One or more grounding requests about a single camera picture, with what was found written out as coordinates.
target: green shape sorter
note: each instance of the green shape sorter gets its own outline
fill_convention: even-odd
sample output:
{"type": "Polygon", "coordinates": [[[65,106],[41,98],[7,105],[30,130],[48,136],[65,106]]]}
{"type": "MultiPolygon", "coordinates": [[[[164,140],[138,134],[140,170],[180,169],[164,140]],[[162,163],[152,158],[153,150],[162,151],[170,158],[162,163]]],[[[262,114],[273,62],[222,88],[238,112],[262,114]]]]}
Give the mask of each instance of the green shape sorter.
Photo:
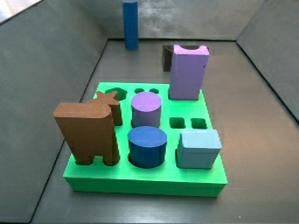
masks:
{"type": "Polygon", "coordinates": [[[121,100],[124,124],[116,127],[120,161],[114,166],[105,166],[101,157],[94,157],[92,165],[76,165],[70,155],[62,177],[73,191],[217,197],[228,183],[220,155],[209,170],[180,169],[174,161],[181,128],[200,128],[204,120],[206,128],[212,128],[202,93],[197,101],[172,101],[168,99],[168,88],[168,84],[98,83],[97,91],[109,92],[116,89],[121,100]],[[162,164],[152,169],[137,168],[128,162],[130,99],[140,91],[156,92],[162,99],[160,129],[166,134],[166,148],[162,164]]]}

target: brown block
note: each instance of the brown block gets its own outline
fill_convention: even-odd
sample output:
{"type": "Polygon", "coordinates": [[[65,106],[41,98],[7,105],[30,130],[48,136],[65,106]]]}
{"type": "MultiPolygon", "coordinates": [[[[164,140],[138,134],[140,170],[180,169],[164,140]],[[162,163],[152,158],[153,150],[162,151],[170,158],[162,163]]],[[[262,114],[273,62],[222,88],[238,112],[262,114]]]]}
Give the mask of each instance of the brown block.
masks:
{"type": "MultiPolygon", "coordinates": [[[[188,50],[194,50],[198,48],[197,45],[181,45],[181,48],[188,50]]],[[[173,59],[173,46],[164,45],[162,46],[162,71],[170,72],[172,68],[172,59],[173,59]]]]}
{"type": "Polygon", "coordinates": [[[60,103],[53,118],[77,165],[90,165],[94,156],[105,165],[118,162],[117,139],[106,104],[60,103]]]}
{"type": "Polygon", "coordinates": [[[114,125],[121,126],[122,118],[121,118],[120,104],[117,100],[117,91],[113,91],[108,94],[104,94],[97,91],[96,94],[97,98],[88,101],[88,103],[106,104],[110,107],[114,125]]]}

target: blue cylinder in background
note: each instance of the blue cylinder in background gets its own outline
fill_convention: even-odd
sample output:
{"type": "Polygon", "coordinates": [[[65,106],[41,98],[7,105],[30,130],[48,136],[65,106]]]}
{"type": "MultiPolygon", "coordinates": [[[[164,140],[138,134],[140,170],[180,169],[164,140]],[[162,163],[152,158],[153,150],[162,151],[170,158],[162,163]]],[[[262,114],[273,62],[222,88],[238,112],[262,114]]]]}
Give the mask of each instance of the blue cylinder in background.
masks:
{"type": "Polygon", "coordinates": [[[122,0],[125,49],[137,49],[137,1],[122,0]]]}
{"type": "Polygon", "coordinates": [[[156,127],[141,126],[128,132],[130,164],[153,168],[164,162],[166,135],[156,127]]]}

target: blue pole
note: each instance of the blue pole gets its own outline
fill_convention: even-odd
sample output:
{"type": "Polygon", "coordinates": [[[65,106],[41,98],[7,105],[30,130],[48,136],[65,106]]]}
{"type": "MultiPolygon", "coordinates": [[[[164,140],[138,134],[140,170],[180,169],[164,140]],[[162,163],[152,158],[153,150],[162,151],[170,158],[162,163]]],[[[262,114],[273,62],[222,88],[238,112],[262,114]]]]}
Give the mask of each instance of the blue pole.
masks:
{"type": "Polygon", "coordinates": [[[125,49],[137,49],[137,0],[122,0],[125,49]]]}

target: light blue cube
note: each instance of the light blue cube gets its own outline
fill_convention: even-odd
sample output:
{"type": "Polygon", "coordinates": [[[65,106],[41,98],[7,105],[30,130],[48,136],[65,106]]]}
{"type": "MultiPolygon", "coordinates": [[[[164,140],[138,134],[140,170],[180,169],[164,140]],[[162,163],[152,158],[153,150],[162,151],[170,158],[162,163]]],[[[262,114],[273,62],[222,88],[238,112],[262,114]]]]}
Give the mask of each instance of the light blue cube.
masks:
{"type": "Polygon", "coordinates": [[[177,167],[210,169],[220,149],[220,136],[214,129],[184,129],[176,151],[177,167]]]}

